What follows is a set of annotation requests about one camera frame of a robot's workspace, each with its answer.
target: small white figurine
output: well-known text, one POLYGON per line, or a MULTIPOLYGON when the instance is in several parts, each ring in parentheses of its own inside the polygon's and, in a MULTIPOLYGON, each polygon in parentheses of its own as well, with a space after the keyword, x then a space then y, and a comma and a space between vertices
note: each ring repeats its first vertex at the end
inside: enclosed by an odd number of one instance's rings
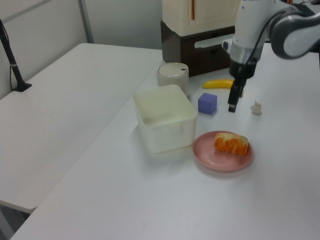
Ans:
POLYGON ((262 113, 261 112, 262 106, 257 101, 254 101, 254 105, 252 105, 250 109, 251 109, 251 113, 255 115, 260 115, 262 113))

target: pink plate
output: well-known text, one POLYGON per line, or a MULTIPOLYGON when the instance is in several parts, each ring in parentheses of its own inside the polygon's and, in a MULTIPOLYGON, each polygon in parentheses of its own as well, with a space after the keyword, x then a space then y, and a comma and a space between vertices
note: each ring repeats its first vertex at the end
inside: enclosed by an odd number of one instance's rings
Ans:
POLYGON ((193 143, 195 158, 205 167, 218 172, 233 172, 247 166, 252 159, 253 150, 250 143, 246 155, 241 156, 230 152, 221 152, 214 147, 218 133, 232 133, 229 131, 211 131, 198 137, 193 143))

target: white lid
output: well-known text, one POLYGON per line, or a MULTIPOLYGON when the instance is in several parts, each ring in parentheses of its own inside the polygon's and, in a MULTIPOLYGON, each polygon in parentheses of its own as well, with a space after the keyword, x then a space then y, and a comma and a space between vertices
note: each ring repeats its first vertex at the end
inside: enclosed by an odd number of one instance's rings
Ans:
POLYGON ((169 62, 162 65, 158 72, 166 77, 175 77, 184 75, 188 70, 188 66, 179 62, 169 62))

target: white plastic container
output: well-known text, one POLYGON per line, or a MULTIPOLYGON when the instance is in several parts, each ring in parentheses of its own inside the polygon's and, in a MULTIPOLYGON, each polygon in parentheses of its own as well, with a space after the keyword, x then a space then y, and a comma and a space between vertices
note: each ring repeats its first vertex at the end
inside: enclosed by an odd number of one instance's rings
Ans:
POLYGON ((177 85, 166 85, 133 95, 143 140, 152 153, 193 144, 197 111, 177 85))
POLYGON ((188 96, 189 68, 180 62, 168 62, 159 67, 156 74, 158 87, 177 85, 188 96))
POLYGON ((162 0, 162 20, 180 37, 235 25, 240 0, 162 0))

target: cabinet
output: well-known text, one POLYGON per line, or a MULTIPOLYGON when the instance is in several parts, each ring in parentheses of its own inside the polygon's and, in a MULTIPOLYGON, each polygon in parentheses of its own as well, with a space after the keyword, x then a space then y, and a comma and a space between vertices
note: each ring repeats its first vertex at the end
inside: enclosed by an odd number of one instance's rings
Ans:
POLYGON ((162 0, 161 43, 165 62, 183 63, 190 77, 230 66, 221 46, 235 33, 240 0, 162 0))
POLYGON ((179 36, 235 25, 240 0, 162 0, 162 20, 179 36))

